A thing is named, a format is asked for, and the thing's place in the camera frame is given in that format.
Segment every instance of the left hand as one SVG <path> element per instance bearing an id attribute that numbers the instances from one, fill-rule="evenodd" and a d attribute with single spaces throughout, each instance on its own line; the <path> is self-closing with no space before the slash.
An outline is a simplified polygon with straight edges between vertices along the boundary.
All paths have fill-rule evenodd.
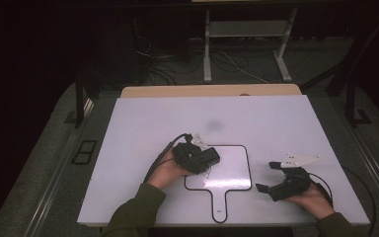
<path id="1" fill-rule="evenodd" d="M 159 161 L 159 165 L 150 176 L 147 183 L 160 190 L 171 185 L 179 177 L 190 175 L 191 172 L 179 167 L 175 162 L 172 148 Z"/>

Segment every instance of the right hand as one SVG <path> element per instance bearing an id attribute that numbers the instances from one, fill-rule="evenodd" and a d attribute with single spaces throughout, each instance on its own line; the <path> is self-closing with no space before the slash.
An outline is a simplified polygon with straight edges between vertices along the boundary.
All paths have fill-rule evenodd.
<path id="1" fill-rule="evenodd" d="M 318 220 L 335 213 L 334 208 L 328 203 L 325 196 L 313 184 L 303 194 L 285 200 L 299 204 Z"/>

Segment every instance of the wooden edge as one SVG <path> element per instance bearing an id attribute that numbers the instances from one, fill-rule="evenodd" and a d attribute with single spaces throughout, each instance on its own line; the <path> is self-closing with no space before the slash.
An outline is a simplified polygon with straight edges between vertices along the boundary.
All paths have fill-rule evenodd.
<path id="1" fill-rule="evenodd" d="M 150 97 L 219 97 L 219 96 L 284 96 L 302 95 L 295 84 L 239 84 L 197 86 L 126 87 L 122 98 Z"/>

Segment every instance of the metal frame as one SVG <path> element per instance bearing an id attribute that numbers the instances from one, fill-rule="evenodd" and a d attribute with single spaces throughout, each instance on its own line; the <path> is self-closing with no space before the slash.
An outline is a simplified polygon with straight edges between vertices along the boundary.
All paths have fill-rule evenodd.
<path id="1" fill-rule="evenodd" d="M 273 55 L 276 61 L 276 64 L 278 65 L 279 72 L 281 73 L 282 80 L 284 82 L 291 82 L 291 76 L 288 72 L 287 66 L 285 65 L 283 54 L 285 51 L 285 48 L 287 47 L 288 40 L 290 38 L 291 29 L 294 25 L 294 19 L 297 15 L 297 8 L 291 9 L 290 15 L 288 17 L 287 21 L 256 21 L 256 22 L 246 22 L 245 24 L 251 24 L 251 25 L 257 25 L 259 27 L 263 27 L 267 29 L 266 33 L 259 33 L 258 32 L 261 29 L 258 29 L 258 32 L 254 33 L 240 33 L 232 31 L 232 28 L 226 28 L 226 24 L 235 25 L 239 24 L 241 22 L 226 22 L 224 24 L 219 24 L 218 22 L 210 22 L 210 12 L 206 11 L 205 14 L 205 36 L 204 36 L 204 43 L 205 43 L 205 51 L 204 51 L 204 58 L 203 58 L 203 65 L 204 65 L 204 82 L 205 83 L 211 83 L 211 64 L 210 64 L 210 45 L 209 41 L 211 37 L 219 38 L 219 37 L 281 37 L 281 45 L 279 46 L 279 49 L 276 50 Z M 281 22 L 284 22 L 285 26 L 284 29 L 281 31 L 278 30 L 278 26 L 281 25 Z"/>

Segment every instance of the handheld controller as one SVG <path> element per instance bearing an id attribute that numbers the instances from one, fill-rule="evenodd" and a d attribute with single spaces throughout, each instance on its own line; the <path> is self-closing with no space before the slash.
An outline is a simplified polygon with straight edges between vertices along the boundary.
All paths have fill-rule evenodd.
<path id="1" fill-rule="evenodd" d="M 321 184 L 314 182 L 305 169 L 301 167 L 282 168 L 280 162 L 269 162 L 269 166 L 271 169 L 281 170 L 285 175 L 284 181 L 274 187 L 261 184 L 256 184 L 256 186 L 260 193 L 269 194 L 273 201 L 301 195 L 309 189 L 311 184 L 314 184 L 322 192 L 329 204 L 333 205 L 333 200 L 328 192 Z"/>

